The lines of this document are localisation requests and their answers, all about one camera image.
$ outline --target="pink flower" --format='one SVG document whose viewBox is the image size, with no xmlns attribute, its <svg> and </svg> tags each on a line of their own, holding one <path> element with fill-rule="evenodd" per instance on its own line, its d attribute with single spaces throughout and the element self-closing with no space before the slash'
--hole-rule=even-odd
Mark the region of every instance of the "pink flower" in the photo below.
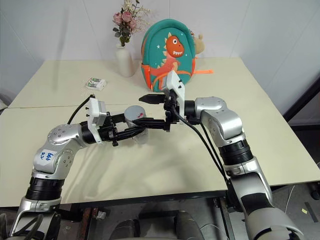
<svg viewBox="0 0 320 240">
<path fill-rule="evenodd" d="M 137 21 L 132 18 L 129 23 L 129 27 L 131 28 L 131 30 L 134 30 L 137 27 Z"/>
<path fill-rule="evenodd" d="M 123 19 L 123 21 L 125 21 L 126 23 L 130 22 L 131 19 L 132 19 L 131 13 L 130 13 L 129 11 L 124 11 L 124 12 L 122 13 L 122 19 Z"/>
<path fill-rule="evenodd" d="M 122 22 L 122 16 L 121 16 L 121 13 L 118 12 L 118 13 L 115 13 L 113 15 L 113 22 L 115 22 L 117 25 L 120 25 L 121 22 Z"/>
</svg>

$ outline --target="orange dinosaur print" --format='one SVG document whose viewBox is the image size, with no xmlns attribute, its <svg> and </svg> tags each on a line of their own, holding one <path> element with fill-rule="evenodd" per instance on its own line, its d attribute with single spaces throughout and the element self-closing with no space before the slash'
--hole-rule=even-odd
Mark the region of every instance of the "orange dinosaur print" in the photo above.
<svg viewBox="0 0 320 240">
<path fill-rule="evenodd" d="M 180 62 L 176 58 L 181 57 L 185 52 L 185 48 L 179 39 L 176 36 L 172 36 L 170 32 L 168 39 L 164 38 L 164 42 L 166 51 L 163 51 L 163 55 L 166 58 L 162 60 L 161 66 L 158 65 L 157 68 L 150 67 L 150 73 L 153 76 L 160 76 L 172 70 L 177 71 Z"/>
</svg>

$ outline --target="handwritten label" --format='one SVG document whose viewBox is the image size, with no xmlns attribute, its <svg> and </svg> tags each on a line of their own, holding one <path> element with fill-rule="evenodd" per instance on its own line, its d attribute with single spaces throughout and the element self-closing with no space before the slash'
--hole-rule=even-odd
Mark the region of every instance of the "handwritten label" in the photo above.
<svg viewBox="0 0 320 240">
<path fill-rule="evenodd" d="M 57 153 L 56 151 L 42 149 L 42 151 L 40 152 L 40 159 L 41 159 L 40 164 L 41 165 L 48 164 L 48 162 L 50 162 L 54 158 L 54 155 L 56 153 Z"/>
</svg>

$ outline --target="white vase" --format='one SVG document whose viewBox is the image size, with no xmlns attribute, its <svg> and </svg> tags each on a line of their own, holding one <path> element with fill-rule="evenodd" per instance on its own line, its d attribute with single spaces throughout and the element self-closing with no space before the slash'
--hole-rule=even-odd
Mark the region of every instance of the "white vase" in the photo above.
<svg viewBox="0 0 320 240">
<path fill-rule="evenodd" d="M 118 63 L 119 73 L 123 77 L 131 77 L 135 74 L 135 70 L 130 52 L 126 49 L 126 46 L 121 46 L 119 43 L 116 45 L 116 48 L 115 56 Z"/>
</svg>

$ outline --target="dinosaur backpack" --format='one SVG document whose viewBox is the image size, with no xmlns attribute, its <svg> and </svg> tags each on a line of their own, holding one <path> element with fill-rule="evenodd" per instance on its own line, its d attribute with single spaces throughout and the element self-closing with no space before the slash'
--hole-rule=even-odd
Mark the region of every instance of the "dinosaur backpack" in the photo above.
<svg viewBox="0 0 320 240">
<path fill-rule="evenodd" d="M 195 70 L 195 44 L 183 23 L 164 19 L 145 33 L 141 46 L 141 70 L 152 91 L 161 92 L 164 78 L 174 70 L 186 84 Z"/>
</svg>

